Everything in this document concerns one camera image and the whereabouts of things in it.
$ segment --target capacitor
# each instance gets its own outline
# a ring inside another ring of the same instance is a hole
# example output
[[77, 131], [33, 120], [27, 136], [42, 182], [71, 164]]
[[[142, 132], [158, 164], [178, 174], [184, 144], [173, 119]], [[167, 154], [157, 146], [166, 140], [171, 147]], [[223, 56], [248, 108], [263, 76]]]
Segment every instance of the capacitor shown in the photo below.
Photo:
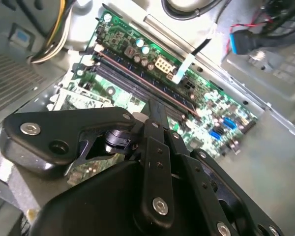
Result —
[[153, 63], [149, 63], [148, 65], [147, 65], [147, 69], [148, 70], [154, 70], [154, 64]]
[[141, 52], [144, 54], [144, 55], [147, 55], [149, 53], [149, 47], [148, 46], [143, 46], [142, 49], [141, 49]]
[[189, 93], [189, 96], [191, 100], [195, 99], [195, 95], [193, 93]]
[[142, 58], [142, 60], [141, 60], [141, 65], [142, 65], [143, 67], [146, 67], [146, 66], [148, 65], [148, 59], [147, 59], [147, 58]]
[[135, 63], [139, 63], [140, 60], [141, 60], [140, 55], [139, 54], [134, 55], [133, 60], [134, 60]]
[[144, 40], [142, 38], [138, 38], [136, 41], [137, 47], [141, 48], [144, 45]]
[[109, 13], [106, 13], [105, 15], [104, 15], [104, 22], [105, 23], [108, 23], [108, 22], [110, 22], [111, 20], [112, 20], [112, 16], [111, 16], [111, 14], [109, 14]]

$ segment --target white connector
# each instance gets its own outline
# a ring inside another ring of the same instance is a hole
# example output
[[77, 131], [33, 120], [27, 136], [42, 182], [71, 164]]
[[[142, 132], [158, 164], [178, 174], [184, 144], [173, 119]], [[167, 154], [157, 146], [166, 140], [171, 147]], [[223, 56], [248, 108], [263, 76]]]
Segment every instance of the white connector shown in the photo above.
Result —
[[172, 65], [170, 62], [168, 62], [166, 59], [164, 59], [162, 56], [158, 56], [155, 66], [160, 71], [163, 71], [164, 73], [168, 74], [169, 72], [172, 72], [175, 68], [174, 65]]
[[96, 44], [95, 47], [94, 47], [94, 51], [96, 52], [102, 52], [103, 50], [105, 49], [105, 47], [101, 44]]

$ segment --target circuit board chip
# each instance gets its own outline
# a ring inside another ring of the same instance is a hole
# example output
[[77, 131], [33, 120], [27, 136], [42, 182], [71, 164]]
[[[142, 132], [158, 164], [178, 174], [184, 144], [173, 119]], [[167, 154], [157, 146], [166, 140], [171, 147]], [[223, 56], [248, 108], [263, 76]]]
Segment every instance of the circuit board chip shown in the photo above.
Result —
[[133, 58], [133, 56], [135, 55], [135, 53], [136, 53], [136, 50], [133, 47], [131, 47], [131, 46], [128, 46], [126, 48], [126, 50], [124, 51], [124, 54], [127, 57], [129, 57], [129, 58]]

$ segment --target expansion slot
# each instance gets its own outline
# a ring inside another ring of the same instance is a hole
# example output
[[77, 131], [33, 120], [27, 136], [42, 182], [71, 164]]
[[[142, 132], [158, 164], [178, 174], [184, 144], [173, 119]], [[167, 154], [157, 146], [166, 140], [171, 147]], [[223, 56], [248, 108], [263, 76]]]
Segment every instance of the expansion slot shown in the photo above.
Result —
[[166, 85], [160, 83], [149, 74], [138, 70], [136, 66], [133, 66], [131, 63], [127, 62], [115, 53], [111, 52], [110, 50], [104, 50], [103, 52], [99, 52], [99, 55], [116, 66], [120, 71], [135, 77], [146, 86], [152, 87], [155, 91], [161, 94], [161, 96], [159, 96], [160, 98], [165, 97], [166, 100], [168, 100], [175, 107], [179, 106], [183, 111], [187, 110], [192, 115], [198, 116], [191, 102], [180, 96], [178, 93], [172, 91]]
[[163, 104], [166, 108], [166, 113], [169, 117], [172, 117], [175, 120], [181, 120], [181, 117], [185, 115], [185, 111], [179, 112], [174, 107], [170, 106], [166, 102], [164, 102], [159, 97], [155, 96], [153, 93], [141, 88], [133, 81], [128, 80], [128, 78], [123, 77], [120, 73], [116, 72], [116, 68], [110, 68], [108, 65], [101, 63], [96, 67], [96, 74], [102, 76], [103, 78], [111, 81], [115, 85], [119, 86], [121, 89], [124, 89], [127, 92], [134, 94], [138, 99], [148, 102], [149, 99], [153, 99], [161, 104]]

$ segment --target black mechanical arm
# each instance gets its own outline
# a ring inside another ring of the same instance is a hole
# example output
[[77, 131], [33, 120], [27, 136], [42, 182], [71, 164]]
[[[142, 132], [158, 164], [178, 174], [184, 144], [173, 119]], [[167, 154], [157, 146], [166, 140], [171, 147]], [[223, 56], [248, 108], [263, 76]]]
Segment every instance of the black mechanical arm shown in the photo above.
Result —
[[30, 235], [283, 236], [204, 150], [189, 153], [181, 136], [168, 129], [163, 109], [148, 109], [149, 118], [141, 121], [118, 107], [7, 117], [1, 154], [41, 179], [125, 155], [125, 161], [50, 199]]

